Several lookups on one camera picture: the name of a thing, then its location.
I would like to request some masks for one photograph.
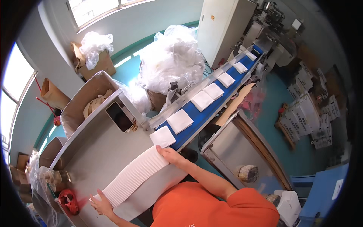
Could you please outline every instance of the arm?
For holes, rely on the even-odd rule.
[[[227,200],[230,195],[237,191],[224,178],[198,167],[196,164],[183,158],[174,149],[162,149],[159,145],[156,146],[156,149],[168,162],[190,174],[211,194]]]
[[[117,216],[112,209],[112,206],[108,199],[105,197],[103,192],[100,189],[97,189],[97,193],[101,197],[102,201],[95,199],[91,194],[91,206],[97,211],[98,214],[104,214],[107,216],[113,223],[115,223],[118,227],[139,227],[131,222],[128,222],[119,216]]]

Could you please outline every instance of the folded napkin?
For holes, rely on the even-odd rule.
[[[247,56],[247,57],[249,57],[252,61],[254,61],[254,60],[256,60],[256,56],[255,55],[253,55],[251,52],[249,52],[248,50],[245,50],[244,51],[244,53],[245,53],[245,55]]]
[[[176,135],[191,126],[194,122],[183,109],[168,117],[166,121],[169,123]]]
[[[154,145],[160,145],[162,148],[168,147],[176,142],[173,134],[171,134],[171,131],[166,125],[150,134],[150,139]]]
[[[196,94],[190,101],[198,108],[200,112],[202,112],[205,108],[207,108],[210,104],[213,103],[213,99],[205,92],[200,91]]]
[[[241,73],[244,73],[244,72],[247,72],[247,68],[246,66],[244,66],[241,62],[237,62],[233,65],[237,71],[241,74]]]
[[[222,73],[222,75],[220,75],[217,78],[222,84],[223,86],[225,86],[226,88],[228,88],[231,84],[234,83],[234,79],[228,74],[228,73]]]
[[[217,100],[224,94],[224,91],[218,87],[216,83],[210,84],[208,87],[204,88],[203,91],[205,91],[213,100]]]

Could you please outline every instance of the person's left hand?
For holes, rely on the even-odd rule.
[[[109,200],[106,198],[106,196],[103,194],[103,192],[100,189],[97,189],[97,193],[101,197],[102,201],[97,200],[90,194],[91,200],[91,206],[97,211],[98,214],[104,214],[108,218],[113,215],[113,208]]]

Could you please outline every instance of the clear plastic bag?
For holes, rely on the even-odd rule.
[[[254,86],[251,91],[246,95],[242,103],[239,107],[242,107],[246,111],[249,112],[247,117],[250,121],[255,121],[260,114],[262,109],[262,102],[266,97],[266,75],[264,75],[264,66],[259,63],[256,67],[256,73],[251,76],[251,80],[255,81],[256,79],[260,79],[260,81],[256,82],[256,86]]]
[[[167,94],[170,82],[180,89],[203,79],[205,63],[198,49],[196,29],[171,25],[158,32],[154,42],[139,52],[141,65],[138,84],[144,89]]]
[[[49,200],[49,189],[45,183],[45,180],[41,177],[46,171],[48,171],[49,168],[45,166],[39,167],[39,157],[40,153],[33,150],[33,154],[30,156],[29,161],[31,167],[29,176],[33,195],[34,193],[36,193],[41,197],[37,198],[37,200],[35,201],[34,196],[32,196],[32,201],[34,208],[43,219],[43,221],[46,223],[46,225],[56,227],[59,224],[59,216],[63,214],[57,213],[57,211],[52,207],[51,201]]]
[[[82,46],[79,48],[81,53],[86,56],[86,66],[88,70],[96,67],[99,53],[108,49],[111,53],[113,51],[113,35],[100,35],[97,32],[88,32],[82,39]]]
[[[115,82],[120,86],[126,98],[130,100],[136,109],[146,116],[146,114],[151,110],[151,102],[147,96],[146,90],[139,87],[135,81],[131,81],[129,83],[130,87],[119,81],[115,80]]]

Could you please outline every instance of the person's right hand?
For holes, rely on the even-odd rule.
[[[159,145],[156,146],[157,151],[161,154],[168,162],[171,164],[180,167],[180,165],[186,161],[186,159],[181,156],[178,152],[176,152],[172,148],[164,148],[162,149]]]

